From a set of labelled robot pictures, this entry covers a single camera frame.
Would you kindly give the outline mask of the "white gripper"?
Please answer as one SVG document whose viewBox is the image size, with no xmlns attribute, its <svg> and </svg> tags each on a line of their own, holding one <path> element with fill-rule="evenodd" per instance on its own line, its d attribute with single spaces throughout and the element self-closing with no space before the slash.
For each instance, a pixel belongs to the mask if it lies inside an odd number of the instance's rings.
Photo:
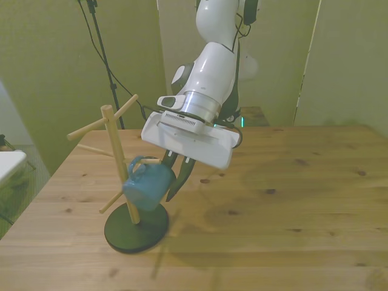
<svg viewBox="0 0 388 291">
<path fill-rule="evenodd" d="M 185 156 L 178 177 L 171 183 L 166 202 L 186 183 L 196 161 L 217 169 L 226 169 L 232 148 L 238 143 L 238 133 L 224 127 L 207 126 L 203 122 L 175 112 L 153 112 L 147 119 L 141 138 L 166 149 L 162 164 L 172 168 L 178 154 Z"/>
</svg>

